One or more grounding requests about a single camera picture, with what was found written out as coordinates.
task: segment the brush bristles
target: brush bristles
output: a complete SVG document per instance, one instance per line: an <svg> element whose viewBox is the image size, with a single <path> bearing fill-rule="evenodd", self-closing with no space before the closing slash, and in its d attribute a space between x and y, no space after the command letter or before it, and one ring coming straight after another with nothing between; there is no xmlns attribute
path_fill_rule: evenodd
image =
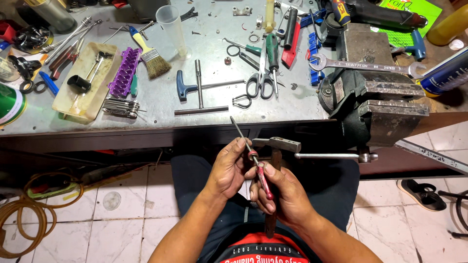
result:
<svg viewBox="0 0 468 263"><path fill-rule="evenodd" d="M165 61L161 56L157 56L146 62L149 79L155 79L171 69L171 64Z"/></svg>

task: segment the green screwdriver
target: green screwdriver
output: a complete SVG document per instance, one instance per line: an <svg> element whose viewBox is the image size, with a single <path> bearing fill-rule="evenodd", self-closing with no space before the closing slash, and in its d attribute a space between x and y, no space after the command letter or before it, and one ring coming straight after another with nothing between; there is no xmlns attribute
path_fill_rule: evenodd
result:
<svg viewBox="0 0 468 263"><path fill-rule="evenodd" d="M262 53L262 48L259 48L259 47L254 47L254 46L251 46L251 45L241 45L239 43L236 43L234 41L231 41L227 38L223 38L224 40L226 40L228 43L231 43L233 45L236 45L236 46L239 46L241 48L244 48L246 51L249 51L250 53L254 54L254 55L257 55L260 57L260 54Z"/></svg>
<svg viewBox="0 0 468 263"><path fill-rule="evenodd" d="M273 73L273 80L275 82L275 95L278 99L278 83L276 82L276 71L279 69L278 65L278 40L275 34L269 34L265 40L266 53L268 62L270 63L270 71Z"/></svg>

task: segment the combination wrench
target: combination wrench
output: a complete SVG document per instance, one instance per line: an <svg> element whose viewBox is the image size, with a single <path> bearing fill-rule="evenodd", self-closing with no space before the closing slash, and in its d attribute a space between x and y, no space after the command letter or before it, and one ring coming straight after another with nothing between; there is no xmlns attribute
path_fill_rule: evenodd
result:
<svg viewBox="0 0 468 263"><path fill-rule="evenodd" d="M309 67L312 70L317 71L317 72L323 70L326 67L338 67L338 68L348 68L348 69L355 69L355 70L404 73L413 79L422 79L424 78L424 76L416 73L416 69L426 68L426 66L424 66L420 62L413 62L409 66L388 66L388 65L378 65L378 64L362 63L362 62L347 62L347 61L341 61L341 60L332 60L332 59L328 59L325 55L320 54L320 53L313 54L312 57L318 59L319 64L315 65L313 63L309 63Z"/></svg>

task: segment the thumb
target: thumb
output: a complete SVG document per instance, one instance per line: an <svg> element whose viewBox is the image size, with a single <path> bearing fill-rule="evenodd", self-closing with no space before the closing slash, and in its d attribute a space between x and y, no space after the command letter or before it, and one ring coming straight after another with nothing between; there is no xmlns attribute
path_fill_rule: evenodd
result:
<svg viewBox="0 0 468 263"><path fill-rule="evenodd" d="M224 161L228 163L235 163L237 158L244 152L245 150L245 139L240 138L236 144L234 144L229 152L224 156Z"/></svg>
<svg viewBox="0 0 468 263"><path fill-rule="evenodd" d="M280 192L288 193L294 191L293 184L286 178L286 176L281 172L276 170L271 164L265 166L264 174L266 178L274 183Z"/></svg>

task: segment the hand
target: hand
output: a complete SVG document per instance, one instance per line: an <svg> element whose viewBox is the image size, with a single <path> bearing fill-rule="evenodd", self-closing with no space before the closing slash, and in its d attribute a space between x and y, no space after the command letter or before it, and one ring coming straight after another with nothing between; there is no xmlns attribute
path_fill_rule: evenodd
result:
<svg viewBox="0 0 468 263"><path fill-rule="evenodd" d="M205 189L221 195L225 201L233 197L244 183L244 174L251 167L245 152L247 138L237 137L224 147L216 157Z"/></svg>
<svg viewBox="0 0 468 263"><path fill-rule="evenodd" d="M289 169L282 167L281 171L278 171L268 163L263 171L267 181L278 187L279 196L275 198L281 208L277 211L277 217L281 223L297 229L301 224L318 215L310 204L306 191ZM245 178L255 178L255 167L245 174ZM258 180L253 180L250 185L250 200L256 202L259 208L267 214L272 214L276 210L273 200L266 199L265 191Z"/></svg>

